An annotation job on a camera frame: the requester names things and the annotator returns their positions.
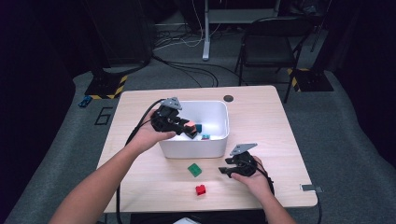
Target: green block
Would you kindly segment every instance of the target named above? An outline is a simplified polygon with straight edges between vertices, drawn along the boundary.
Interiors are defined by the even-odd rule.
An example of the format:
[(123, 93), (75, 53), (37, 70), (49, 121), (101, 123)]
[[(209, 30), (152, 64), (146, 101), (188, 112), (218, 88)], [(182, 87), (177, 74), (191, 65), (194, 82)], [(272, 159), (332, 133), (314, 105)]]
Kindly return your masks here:
[(189, 171), (194, 175), (194, 177), (197, 177), (202, 172), (201, 168), (199, 168), (199, 166), (195, 163), (189, 166)]

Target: person's left hand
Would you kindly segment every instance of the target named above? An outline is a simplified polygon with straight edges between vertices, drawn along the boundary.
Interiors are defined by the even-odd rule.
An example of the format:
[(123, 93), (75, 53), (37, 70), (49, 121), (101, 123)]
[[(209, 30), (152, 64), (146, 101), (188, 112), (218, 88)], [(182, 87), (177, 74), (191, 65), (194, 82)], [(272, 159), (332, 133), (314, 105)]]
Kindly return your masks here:
[(151, 122), (149, 121), (154, 111), (155, 109), (152, 109), (148, 112), (143, 120), (143, 126), (140, 127), (132, 141), (128, 144), (134, 144), (137, 148), (139, 148), (139, 153), (143, 153), (144, 151), (153, 147), (159, 141), (173, 138), (176, 135), (175, 132), (161, 133), (154, 130)]

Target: red block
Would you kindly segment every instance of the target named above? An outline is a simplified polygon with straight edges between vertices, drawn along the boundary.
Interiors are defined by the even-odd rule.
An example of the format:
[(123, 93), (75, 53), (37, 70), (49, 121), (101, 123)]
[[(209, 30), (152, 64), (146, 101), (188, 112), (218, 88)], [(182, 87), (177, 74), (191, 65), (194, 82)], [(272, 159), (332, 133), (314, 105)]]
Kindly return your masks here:
[(195, 187), (195, 190), (197, 191), (197, 195), (206, 193), (205, 185), (197, 186)]

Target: wooden tabletop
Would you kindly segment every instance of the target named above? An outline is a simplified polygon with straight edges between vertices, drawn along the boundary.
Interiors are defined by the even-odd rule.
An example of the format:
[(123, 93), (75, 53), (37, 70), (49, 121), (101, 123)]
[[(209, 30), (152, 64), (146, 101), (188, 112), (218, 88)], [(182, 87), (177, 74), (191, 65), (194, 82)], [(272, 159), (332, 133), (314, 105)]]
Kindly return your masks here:
[[(230, 120), (225, 155), (215, 159), (166, 159), (157, 144), (140, 155), (121, 183), (121, 212), (183, 212), (261, 208), (245, 185), (222, 175), (219, 167), (230, 166), (237, 144), (257, 143), (249, 150), (258, 156), (274, 181), (276, 197), (284, 207), (317, 204), (315, 192), (301, 191), (311, 184), (283, 105), (272, 86), (126, 91), (120, 98), (98, 167), (124, 147), (146, 110), (155, 101), (176, 96), (179, 101), (223, 101)], [(194, 177), (188, 167), (196, 163), (202, 173)], [(197, 196), (195, 187), (205, 185)], [(114, 196), (106, 213), (116, 211)]]

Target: person's right hand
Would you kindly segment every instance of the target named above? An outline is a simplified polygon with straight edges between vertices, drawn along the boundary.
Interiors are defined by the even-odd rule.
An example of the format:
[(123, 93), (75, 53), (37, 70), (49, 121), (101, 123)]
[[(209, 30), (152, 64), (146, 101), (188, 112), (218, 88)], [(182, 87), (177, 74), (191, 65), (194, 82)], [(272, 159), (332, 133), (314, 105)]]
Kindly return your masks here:
[[(259, 163), (257, 167), (263, 172), (267, 173), (262, 168), (262, 161), (256, 156), (253, 156), (253, 158), (254, 160), (256, 160), (256, 162)], [(256, 173), (254, 173), (252, 176), (243, 176), (237, 173), (232, 173), (231, 177), (241, 183), (244, 183), (248, 187), (250, 192), (258, 199), (260, 199), (261, 197), (265, 197), (268, 194), (273, 195), (267, 178), (265, 178), (265, 176), (259, 171), (256, 171)]]

